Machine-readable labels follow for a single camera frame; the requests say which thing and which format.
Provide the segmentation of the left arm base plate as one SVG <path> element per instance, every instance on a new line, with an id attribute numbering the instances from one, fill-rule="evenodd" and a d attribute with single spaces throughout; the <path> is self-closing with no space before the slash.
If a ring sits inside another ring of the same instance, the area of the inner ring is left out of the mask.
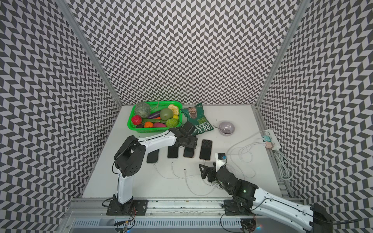
<path id="1" fill-rule="evenodd" d="M 148 207 L 148 200 L 130 200 L 125 204 L 118 200 L 111 200 L 107 208 L 107 216 L 144 216 Z"/>

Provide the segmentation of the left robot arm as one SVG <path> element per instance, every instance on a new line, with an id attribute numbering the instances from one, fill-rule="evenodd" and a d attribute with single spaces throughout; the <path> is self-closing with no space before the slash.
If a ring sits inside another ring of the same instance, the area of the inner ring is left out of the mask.
<path id="1" fill-rule="evenodd" d="M 196 127 L 186 122 L 176 128 L 149 137 L 129 136 L 114 155 L 112 168 L 118 170 L 118 187 L 115 195 L 119 204 L 128 204 L 133 199 L 134 175 L 141 169 L 144 157 L 164 147 L 182 146 L 195 149 L 197 137 L 193 135 Z"/>

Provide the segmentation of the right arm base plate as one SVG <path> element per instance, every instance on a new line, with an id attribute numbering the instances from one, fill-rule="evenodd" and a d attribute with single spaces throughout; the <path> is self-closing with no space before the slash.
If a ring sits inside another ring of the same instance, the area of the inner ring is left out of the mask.
<path id="1" fill-rule="evenodd" d="M 224 200 L 221 205 L 226 216 L 252 216 L 253 213 L 233 200 Z"/>

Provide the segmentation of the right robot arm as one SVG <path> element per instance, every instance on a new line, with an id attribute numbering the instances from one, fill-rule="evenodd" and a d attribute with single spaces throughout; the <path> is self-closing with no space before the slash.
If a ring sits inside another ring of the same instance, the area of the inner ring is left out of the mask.
<path id="1" fill-rule="evenodd" d="M 303 205 L 278 197 L 257 185 L 238 179 L 225 165 L 199 165 L 201 178 L 217 183 L 232 199 L 224 201 L 228 215 L 260 215 L 285 224 L 300 233 L 332 233 L 330 214 L 319 204 Z"/>

